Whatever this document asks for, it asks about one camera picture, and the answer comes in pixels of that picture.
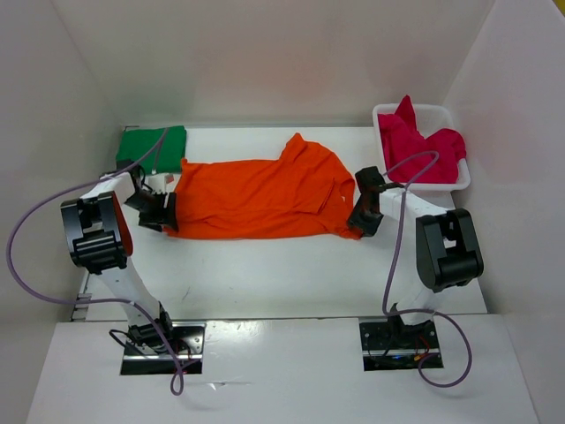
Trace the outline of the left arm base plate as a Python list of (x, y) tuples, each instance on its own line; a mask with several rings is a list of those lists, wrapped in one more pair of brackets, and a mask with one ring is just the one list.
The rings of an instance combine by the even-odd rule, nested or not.
[[(173, 375), (174, 361), (165, 348), (158, 352), (146, 344), (136, 344), (125, 332), (112, 329), (110, 335), (123, 348), (120, 375)], [(173, 322), (170, 342), (184, 375), (201, 375), (205, 347), (204, 322)]]

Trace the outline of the orange t-shirt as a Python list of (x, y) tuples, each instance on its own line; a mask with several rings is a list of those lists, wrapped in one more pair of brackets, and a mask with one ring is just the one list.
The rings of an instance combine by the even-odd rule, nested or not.
[(355, 181), (330, 149), (295, 133), (275, 160), (181, 162), (181, 239), (282, 239), (330, 234), (358, 240), (347, 221)]

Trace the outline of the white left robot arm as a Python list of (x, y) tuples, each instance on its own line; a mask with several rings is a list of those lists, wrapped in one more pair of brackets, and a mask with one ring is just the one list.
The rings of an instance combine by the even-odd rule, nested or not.
[(157, 188), (151, 187), (145, 170), (137, 165), (116, 177), (102, 176), (89, 192), (60, 207), (73, 263), (98, 276), (116, 298), (125, 300), (127, 336), (134, 345), (158, 354), (174, 346), (176, 331), (133, 265), (132, 235), (122, 207), (138, 212), (141, 227), (177, 231), (177, 196), (165, 188), (165, 178), (158, 180)]

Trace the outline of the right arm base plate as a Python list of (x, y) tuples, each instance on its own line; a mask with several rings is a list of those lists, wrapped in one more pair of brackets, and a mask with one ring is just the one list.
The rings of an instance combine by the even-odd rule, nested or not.
[(431, 320), (405, 324), (399, 316), (360, 320), (363, 367), (366, 372), (443, 368), (436, 328)]

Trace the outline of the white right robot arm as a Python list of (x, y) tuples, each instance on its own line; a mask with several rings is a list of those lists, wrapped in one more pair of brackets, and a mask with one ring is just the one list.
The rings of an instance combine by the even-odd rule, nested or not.
[(361, 237), (377, 233), (384, 218), (412, 224), (415, 230), (415, 272), (411, 290), (395, 303), (387, 318), (387, 336), (397, 347), (408, 346), (431, 320), (442, 293), (467, 285), (482, 275), (484, 262), (471, 214), (447, 209), (388, 183), (375, 166), (355, 174), (360, 196), (347, 225)]

